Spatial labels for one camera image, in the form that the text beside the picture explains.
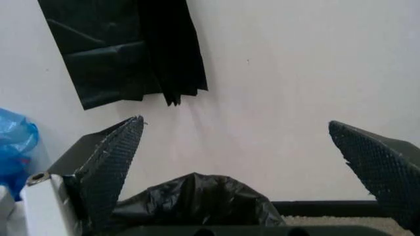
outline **gray carpet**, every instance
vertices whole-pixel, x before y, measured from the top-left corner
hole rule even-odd
[[[381,230],[392,236],[413,236],[391,218],[375,217],[300,217],[284,216],[287,225],[358,225]]]

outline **white wall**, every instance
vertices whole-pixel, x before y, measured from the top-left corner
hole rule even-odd
[[[328,121],[420,146],[417,0],[188,0],[210,91],[89,111],[36,1],[1,4],[0,106],[39,126],[39,169],[83,134],[135,114],[149,123],[121,198],[196,171],[272,200],[372,199]]]

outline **textured gripper pad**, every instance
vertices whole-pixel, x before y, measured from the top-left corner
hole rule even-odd
[[[106,226],[140,142],[143,118],[133,117],[107,135],[92,156],[75,173],[88,227],[94,232]]]
[[[400,226],[419,233],[420,149],[337,121],[330,135],[349,167]]]

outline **black garbage bag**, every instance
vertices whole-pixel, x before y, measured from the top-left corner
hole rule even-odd
[[[207,90],[185,0],[38,0],[84,109]]]
[[[192,173],[118,202],[109,231],[146,225],[283,225],[272,203],[226,176]]]

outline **hanging plastic bag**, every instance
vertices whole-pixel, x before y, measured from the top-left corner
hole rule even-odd
[[[35,124],[28,123],[23,115],[0,108],[0,185],[7,186],[17,201],[28,178],[28,152],[38,140]]]

